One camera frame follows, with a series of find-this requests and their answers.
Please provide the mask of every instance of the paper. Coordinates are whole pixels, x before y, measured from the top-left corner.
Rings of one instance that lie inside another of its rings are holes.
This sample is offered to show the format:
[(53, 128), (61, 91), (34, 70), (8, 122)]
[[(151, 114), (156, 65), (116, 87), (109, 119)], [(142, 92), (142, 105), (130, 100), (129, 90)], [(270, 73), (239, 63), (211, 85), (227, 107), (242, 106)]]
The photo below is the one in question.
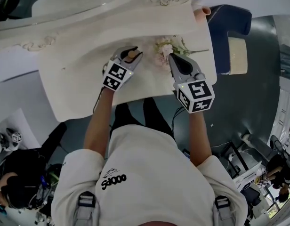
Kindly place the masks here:
[(6, 128), (11, 128), (22, 134), (23, 140), (19, 145), (20, 149), (34, 149), (41, 147), (34, 134), (32, 133), (21, 108), (17, 109), (10, 116), (0, 122), (0, 132), (7, 136), (10, 140), (10, 137), (6, 132)]

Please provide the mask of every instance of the gray floor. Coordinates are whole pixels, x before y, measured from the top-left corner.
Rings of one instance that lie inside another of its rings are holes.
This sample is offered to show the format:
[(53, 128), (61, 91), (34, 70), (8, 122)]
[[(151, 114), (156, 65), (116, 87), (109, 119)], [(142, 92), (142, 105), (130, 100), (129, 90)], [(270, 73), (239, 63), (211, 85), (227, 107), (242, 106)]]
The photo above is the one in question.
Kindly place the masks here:
[[(215, 100), (212, 108), (204, 113), (213, 151), (227, 141), (241, 145), (240, 135), (247, 130), (267, 141), (279, 99), (280, 56), (274, 20), (271, 16), (252, 20), (251, 31), (244, 36), (248, 52), (248, 72), (243, 75), (219, 75), (213, 86)], [(172, 117), (180, 103), (174, 96), (155, 97), (156, 104), (171, 125)], [(129, 103), (132, 115), (144, 122), (142, 101)], [(90, 117), (66, 122), (61, 144), (71, 152), (82, 148), (84, 133)], [(189, 148), (188, 113), (175, 119), (175, 138), (180, 149)], [(58, 147), (51, 163), (62, 162), (66, 152)]]

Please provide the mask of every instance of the cable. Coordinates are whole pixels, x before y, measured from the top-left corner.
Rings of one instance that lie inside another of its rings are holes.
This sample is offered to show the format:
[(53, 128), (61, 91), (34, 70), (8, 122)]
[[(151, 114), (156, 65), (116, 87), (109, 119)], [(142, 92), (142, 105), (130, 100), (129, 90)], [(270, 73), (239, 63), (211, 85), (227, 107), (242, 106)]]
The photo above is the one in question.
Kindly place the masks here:
[(228, 169), (229, 165), (230, 165), (230, 163), (229, 163), (229, 161), (228, 161), (228, 166), (226, 167), (226, 170)]
[(100, 99), (100, 97), (101, 97), (101, 94), (102, 94), (102, 91), (103, 91), (104, 88), (105, 88), (105, 87), (102, 87), (101, 90), (100, 90), (100, 93), (99, 93), (99, 95), (98, 95), (97, 101), (96, 101), (96, 103), (95, 103), (95, 105), (94, 105), (94, 108), (93, 108), (93, 113), (94, 113), (94, 111), (95, 111), (96, 105), (98, 104), (98, 101), (99, 101), (99, 99)]
[(227, 143), (230, 143), (231, 141), (228, 141), (228, 142), (225, 142), (225, 143), (223, 143), (223, 144), (220, 144), (220, 145), (216, 145), (216, 146), (210, 146), (211, 148), (213, 148), (213, 147), (220, 147), (220, 146), (222, 146), (222, 145), (224, 145), (224, 144), (227, 144)]
[(62, 145), (59, 144), (58, 146), (60, 146), (67, 154), (69, 154), (69, 152), (65, 150)]
[(171, 123), (171, 130), (172, 130), (172, 134), (174, 136), (174, 119), (179, 115), (181, 114), (183, 111), (185, 110), (185, 108), (182, 106), (182, 107), (179, 107), (176, 109), (174, 115), (173, 115), (173, 118), (172, 118), (172, 123)]

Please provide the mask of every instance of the black pants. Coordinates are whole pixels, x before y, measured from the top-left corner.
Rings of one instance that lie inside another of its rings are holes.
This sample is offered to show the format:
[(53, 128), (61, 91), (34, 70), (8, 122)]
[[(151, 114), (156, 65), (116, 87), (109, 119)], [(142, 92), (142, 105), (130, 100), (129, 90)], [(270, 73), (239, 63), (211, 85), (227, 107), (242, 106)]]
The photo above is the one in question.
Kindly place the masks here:
[[(173, 133), (170, 126), (164, 120), (161, 112), (155, 104), (154, 99), (146, 98), (143, 103), (143, 111), (145, 117), (145, 126), (154, 130), (158, 130), (170, 135), (172, 138)], [(115, 121), (113, 123), (111, 133), (113, 130), (126, 125), (140, 125), (143, 126), (140, 122), (138, 122), (130, 113), (129, 107), (127, 103), (123, 103), (117, 105), (115, 110)]]

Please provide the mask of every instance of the chair backrest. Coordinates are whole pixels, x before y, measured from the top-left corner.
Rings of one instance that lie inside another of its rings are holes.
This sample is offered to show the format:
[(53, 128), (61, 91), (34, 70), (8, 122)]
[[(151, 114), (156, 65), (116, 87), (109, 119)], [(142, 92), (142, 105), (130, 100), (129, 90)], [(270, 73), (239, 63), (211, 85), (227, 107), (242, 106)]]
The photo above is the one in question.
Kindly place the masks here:
[(282, 157), (285, 157), (286, 160), (290, 162), (290, 155), (286, 152), (285, 147), (275, 135), (271, 136), (270, 146), (272, 149), (278, 151)]
[(260, 192), (256, 191), (255, 189), (248, 187), (245, 190), (242, 190), (241, 193), (243, 196), (246, 198), (248, 203), (252, 204), (253, 206), (258, 205), (261, 200), (260, 200)]

